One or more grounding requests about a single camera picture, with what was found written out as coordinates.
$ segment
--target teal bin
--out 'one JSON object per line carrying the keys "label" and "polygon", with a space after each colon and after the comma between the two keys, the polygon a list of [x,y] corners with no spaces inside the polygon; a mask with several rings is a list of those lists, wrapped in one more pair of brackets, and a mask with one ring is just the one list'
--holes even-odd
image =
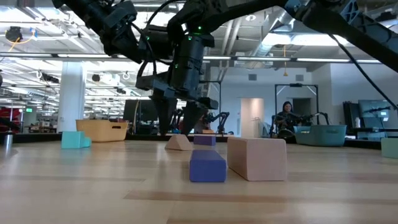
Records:
{"label": "teal bin", "polygon": [[309,146],[343,146],[346,137],[346,125],[296,126],[297,144]]}
{"label": "teal bin", "polygon": [[398,138],[381,139],[381,156],[398,159]]}
{"label": "teal bin", "polygon": [[84,131],[63,131],[62,149],[79,149],[87,145]]}

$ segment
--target person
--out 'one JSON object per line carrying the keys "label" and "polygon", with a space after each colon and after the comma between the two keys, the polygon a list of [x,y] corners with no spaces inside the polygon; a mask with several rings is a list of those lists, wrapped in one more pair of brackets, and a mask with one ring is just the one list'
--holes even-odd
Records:
{"label": "person", "polygon": [[294,120],[295,117],[292,104],[286,101],[282,106],[282,111],[279,112],[275,118],[275,124],[278,125],[278,130],[288,129],[294,133],[294,126],[288,121]]}
{"label": "person", "polygon": [[208,110],[206,110],[205,114],[200,117],[199,121],[195,124],[195,127],[193,127],[193,132],[195,134],[201,134],[203,133],[203,130],[209,130],[210,129],[210,123],[205,123],[203,118],[205,118],[208,114]]}

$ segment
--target ceiling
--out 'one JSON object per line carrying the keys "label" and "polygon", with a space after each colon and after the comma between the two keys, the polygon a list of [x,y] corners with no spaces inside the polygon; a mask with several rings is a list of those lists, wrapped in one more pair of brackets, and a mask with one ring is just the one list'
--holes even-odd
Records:
{"label": "ceiling", "polygon": [[[16,0],[3,0],[0,3],[0,52],[30,52],[30,53],[54,53],[54,54],[103,54],[103,47],[99,37],[90,29],[85,27],[84,22],[73,12],[62,8],[61,10],[52,7],[51,0],[28,0],[27,6],[17,5]],[[133,1],[139,11],[135,25],[140,28],[146,26],[146,21],[152,15],[152,12],[164,1]],[[247,2],[247,0],[231,0],[230,4]],[[361,9],[368,13],[377,14],[374,11],[377,8],[395,10],[391,4],[396,0],[358,0]],[[170,18],[182,7],[182,4],[170,5],[165,12],[160,12],[152,21],[158,26],[166,26]],[[268,34],[269,29],[266,26],[275,22],[276,17],[280,16],[282,11],[278,7],[256,12],[247,17],[229,21],[218,30],[214,31],[215,48],[207,51],[208,55],[239,55],[239,56],[270,56],[274,57],[303,57],[303,58],[346,58],[346,55],[330,42],[328,37],[317,34],[306,28],[300,22],[293,21],[287,25],[280,26]],[[14,45],[5,38],[5,32],[10,26],[21,27],[23,35],[22,43]],[[350,52],[358,59],[370,58],[361,50],[345,43]],[[258,55],[256,51],[259,46],[269,46],[264,55]],[[12,85],[30,85],[32,87],[24,88],[3,88],[3,97],[12,95],[13,97],[34,97],[46,98],[48,101],[57,105],[59,86],[52,88],[45,87],[48,83],[40,81],[38,71],[52,75],[61,79],[62,62],[56,60],[21,60],[18,58],[3,58],[0,63],[0,69],[4,83]],[[86,92],[87,97],[96,96],[96,105],[98,101],[103,104],[123,107],[123,102],[118,101],[109,103],[107,97],[103,96],[125,96],[143,97],[150,95],[149,92],[134,89],[137,71],[140,65],[134,62],[102,62],[90,61],[84,62],[88,72],[87,86],[91,86]],[[219,66],[218,63],[211,63],[207,67]],[[284,63],[273,62],[264,64],[262,62],[248,62],[234,64],[229,67],[240,68],[274,68],[282,67],[307,68],[311,71],[316,68],[314,63]],[[157,71],[163,72],[167,66],[157,63]],[[145,75],[152,73],[152,65],[148,65]],[[91,79],[93,74],[99,74],[100,82],[94,82]],[[112,86],[120,86],[126,90],[126,94],[116,93]],[[3,101],[3,106],[10,102]],[[98,109],[90,103],[86,104],[88,111]]]}

